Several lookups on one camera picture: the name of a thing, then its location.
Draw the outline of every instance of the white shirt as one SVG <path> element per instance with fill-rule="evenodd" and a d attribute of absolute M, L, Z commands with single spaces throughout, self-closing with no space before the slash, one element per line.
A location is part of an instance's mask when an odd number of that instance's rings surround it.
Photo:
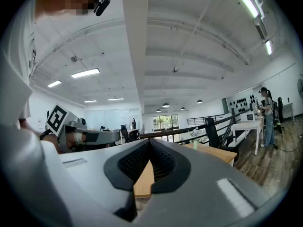
<path fill-rule="evenodd" d="M 8 24 L 0 43 L 0 123 L 30 117 L 30 76 L 36 66 L 36 0 L 26 0 Z"/>

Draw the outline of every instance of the white table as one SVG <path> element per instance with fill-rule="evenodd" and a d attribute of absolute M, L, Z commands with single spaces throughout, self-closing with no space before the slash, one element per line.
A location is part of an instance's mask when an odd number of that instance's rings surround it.
<path fill-rule="evenodd" d="M 292 118 L 293 118 L 293 121 L 294 121 L 293 103 L 288 103 L 288 104 L 284 104 L 284 105 L 283 105 L 283 109 L 284 109 L 284 108 L 287 108 L 287 107 L 290 107 L 290 110 L 292 111 Z"/>
<path fill-rule="evenodd" d="M 255 122 L 240 122 L 233 124 L 231 130 L 233 131 L 234 136 L 236 136 L 236 131 L 244 131 L 245 138 L 246 138 L 247 130 L 257 130 L 256 150 L 255 150 L 255 156 L 256 156 L 258 152 L 260 132 L 261 132 L 261 139 L 263 139 L 263 126 L 264 126 L 264 117 L 261 116 L 256 118 Z M 233 142 L 236 145 L 236 138 L 233 138 Z"/>

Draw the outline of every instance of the black cable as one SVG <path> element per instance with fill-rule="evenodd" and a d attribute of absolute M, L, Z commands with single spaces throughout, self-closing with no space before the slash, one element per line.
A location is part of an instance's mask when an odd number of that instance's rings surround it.
<path fill-rule="evenodd" d="M 276 149 L 280 149 L 281 151 L 284 151 L 284 152 L 286 152 L 286 153 L 294 152 L 295 150 L 297 150 L 297 149 L 299 148 L 299 144 L 300 144 L 300 142 L 301 142 L 302 140 L 303 140 L 303 138 L 301 138 L 301 139 L 299 140 L 298 146 L 297 146 L 297 148 L 294 149 L 294 150 L 286 151 L 286 150 L 284 150 L 284 149 L 279 148 L 279 147 L 276 146 L 276 145 L 274 145 L 274 147 L 275 147 Z"/>

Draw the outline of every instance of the jeans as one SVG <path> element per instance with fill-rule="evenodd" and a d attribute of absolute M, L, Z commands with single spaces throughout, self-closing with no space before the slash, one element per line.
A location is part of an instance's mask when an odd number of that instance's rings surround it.
<path fill-rule="evenodd" d="M 274 116 L 269 114 L 265 116 L 266 118 L 266 129 L 264 136 L 264 146 L 274 145 L 275 144 L 275 133 L 274 133 Z"/>

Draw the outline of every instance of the ceiling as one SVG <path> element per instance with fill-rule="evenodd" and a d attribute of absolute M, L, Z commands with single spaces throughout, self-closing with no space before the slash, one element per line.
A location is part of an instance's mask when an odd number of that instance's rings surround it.
<path fill-rule="evenodd" d="M 285 43 L 284 21 L 273 3 L 265 2 L 263 10 L 267 37 L 277 50 Z M 165 102 L 177 112 L 198 99 L 215 99 L 221 96 L 218 85 L 236 83 L 230 75 L 268 56 L 241 0 L 111 0 L 100 17 L 41 18 L 35 40 L 32 86 L 79 105 L 123 97 L 146 114 Z M 71 77 L 92 68 L 100 73 Z M 56 80 L 62 84 L 47 87 Z"/>

